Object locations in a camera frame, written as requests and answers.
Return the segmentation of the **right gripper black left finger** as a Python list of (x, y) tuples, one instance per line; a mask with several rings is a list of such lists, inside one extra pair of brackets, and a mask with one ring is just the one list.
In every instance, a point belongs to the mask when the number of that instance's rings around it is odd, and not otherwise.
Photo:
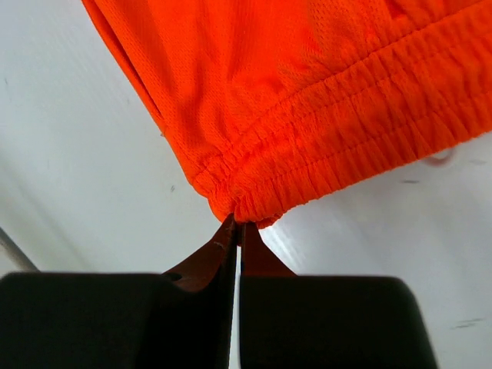
[(1, 280), (3, 368), (226, 368), (237, 225), (161, 274)]

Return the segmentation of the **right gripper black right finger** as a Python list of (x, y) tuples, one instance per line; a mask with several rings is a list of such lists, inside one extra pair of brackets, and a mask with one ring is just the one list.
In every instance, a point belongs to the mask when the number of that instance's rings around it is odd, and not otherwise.
[(243, 368), (435, 368), (417, 300), (399, 278), (302, 276), (241, 229)]

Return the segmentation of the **orange shorts with white drawstring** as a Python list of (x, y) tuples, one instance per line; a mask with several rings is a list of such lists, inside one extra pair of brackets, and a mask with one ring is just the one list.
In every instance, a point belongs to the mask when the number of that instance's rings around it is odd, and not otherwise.
[(86, 1), (214, 215), (291, 208), (491, 130), (489, 1)]

